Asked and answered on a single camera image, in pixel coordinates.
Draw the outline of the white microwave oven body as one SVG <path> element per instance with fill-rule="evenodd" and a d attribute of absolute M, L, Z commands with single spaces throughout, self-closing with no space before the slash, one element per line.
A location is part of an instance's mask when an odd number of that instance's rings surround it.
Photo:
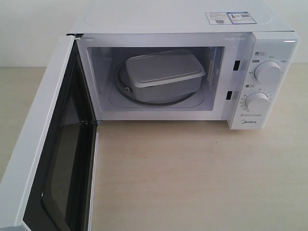
<path fill-rule="evenodd" d="M 205 13 L 211 12 L 249 12 L 256 24 L 210 25 Z M 214 120 L 236 130 L 265 126 L 299 42 L 262 0 L 95 0 L 68 33 L 78 37 L 97 120 Z M 149 107 L 117 91 L 115 72 L 127 59 L 172 50 L 190 51 L 205 70 L 192 97 Z M 278 82 L 255 78 L 255 69 L 266 61 L 281 68 Z M 245 106 L 256 92 L 267 95 L 267 110 Z"/>

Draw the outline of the warning label sticker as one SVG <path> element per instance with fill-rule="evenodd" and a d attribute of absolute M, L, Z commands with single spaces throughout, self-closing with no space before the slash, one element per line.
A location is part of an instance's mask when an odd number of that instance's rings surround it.
<path fill-rule="evenodd" d="M 249 12 L 211 12 L 205 15 L 210 25 L 256 24 Z"/>

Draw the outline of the white microwave door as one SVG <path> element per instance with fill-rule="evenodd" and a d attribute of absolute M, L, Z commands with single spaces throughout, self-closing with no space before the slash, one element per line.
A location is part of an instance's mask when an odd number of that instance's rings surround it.
<path fill-rule="evenodd" d="M 97 119 L 77 45 L 61 37 L 0 183 L 3 231 L 89 231 Z"/>

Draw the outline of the white microwave knob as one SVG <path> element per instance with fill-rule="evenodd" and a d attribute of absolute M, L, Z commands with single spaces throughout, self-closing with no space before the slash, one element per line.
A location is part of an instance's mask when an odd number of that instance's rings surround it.
<path fill-rule="evenodd" d="M 249 111 L 265 111 L 267 110 L 269 104 L 267 95 L 262 92 L 253 93 L 245 99 L 245 106 Z"/>
<path fill-rule="evenodd" d="M 282 71 L 276 62 L 266 61 L 257 66 L 254 76 L 260 83 L 275 83 L 281 79 Z"/>

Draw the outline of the white upper microwave knob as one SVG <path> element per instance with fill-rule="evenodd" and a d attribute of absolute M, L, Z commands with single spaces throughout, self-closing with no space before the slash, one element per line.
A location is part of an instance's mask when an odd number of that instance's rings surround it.
<path fill-rule="evenodd" d="M 281 79 L 282 71 L 276 62 L 266 61 L 257 66 L 254 76 L 260 83 L 275 83 Z"/>

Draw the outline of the white lidded food container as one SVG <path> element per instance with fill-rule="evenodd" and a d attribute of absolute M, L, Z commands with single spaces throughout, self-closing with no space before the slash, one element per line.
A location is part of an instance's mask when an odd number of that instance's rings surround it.
<path fill-rule="evenodd" d="M 205 70 L 188 50 L 134 56 L 125 66 L 133 94 L 140 101 L 174 99 L 200 89 Z"/>

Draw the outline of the white lower microwave knob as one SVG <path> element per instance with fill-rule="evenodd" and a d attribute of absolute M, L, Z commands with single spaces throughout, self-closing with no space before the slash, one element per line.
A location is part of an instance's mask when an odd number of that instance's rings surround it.
<path fill-rule="evenodd" d="M 265 111 L 267 110 L 269 104 L 267 95 L 262 92 L 253 93 L 245 99 L 245 106 L 249 111 Z"/>

